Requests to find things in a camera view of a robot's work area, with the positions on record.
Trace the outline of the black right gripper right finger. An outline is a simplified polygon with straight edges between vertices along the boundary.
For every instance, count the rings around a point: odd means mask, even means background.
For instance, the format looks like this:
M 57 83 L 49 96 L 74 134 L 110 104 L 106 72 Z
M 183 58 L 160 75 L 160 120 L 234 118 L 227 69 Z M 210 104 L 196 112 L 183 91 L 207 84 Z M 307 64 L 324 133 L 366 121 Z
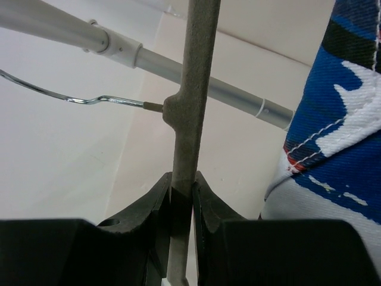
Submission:
M 199 285 L 377 285 L 356 230 L 342 220 L 249 220 L 193 185 Z

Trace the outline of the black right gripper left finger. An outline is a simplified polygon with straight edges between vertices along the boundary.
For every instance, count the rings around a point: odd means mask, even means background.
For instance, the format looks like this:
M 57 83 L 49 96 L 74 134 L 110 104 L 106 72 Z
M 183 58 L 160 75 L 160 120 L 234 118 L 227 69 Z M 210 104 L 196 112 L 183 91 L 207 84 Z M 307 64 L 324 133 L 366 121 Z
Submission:
M 83 219 L 1 221 L 2 285 L 160 285 L 170 244 L 171 174 L 94 225 Z

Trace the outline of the blue patterned trousers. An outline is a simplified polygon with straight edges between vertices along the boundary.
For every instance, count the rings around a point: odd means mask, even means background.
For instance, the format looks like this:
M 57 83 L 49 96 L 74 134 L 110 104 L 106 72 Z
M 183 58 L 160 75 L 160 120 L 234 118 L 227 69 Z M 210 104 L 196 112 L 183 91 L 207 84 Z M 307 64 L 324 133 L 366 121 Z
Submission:
M 380 2 L 336 1 L 263 219 L 380 225 Z

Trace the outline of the grey clothes hanger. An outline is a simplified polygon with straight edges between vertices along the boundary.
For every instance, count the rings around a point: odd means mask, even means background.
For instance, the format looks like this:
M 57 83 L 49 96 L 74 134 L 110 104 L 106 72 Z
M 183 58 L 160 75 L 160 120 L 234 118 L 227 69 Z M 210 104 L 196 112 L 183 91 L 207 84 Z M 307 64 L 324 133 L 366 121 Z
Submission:
M 1 76 L 18 85 L 59 100 L 92 105 L 100 102 L 159 112 L 175 136 L 171 181 L 172 234 L 167 279 L 187 285 L 186 265 L 192 216 L 191 190 L 195 182 L 208 96 L 219 1 L 190 1 L 183 64 L 178 93 L 162 104 L 127 100 L 108 95 L 81 99 L 31 85 L 6 72 Z M 65 43 L 109 58 L 130 68 L 150 70 L 142 44 L 91 21 L 85 22 L 43 1 L 2 1 L 1 27 Z

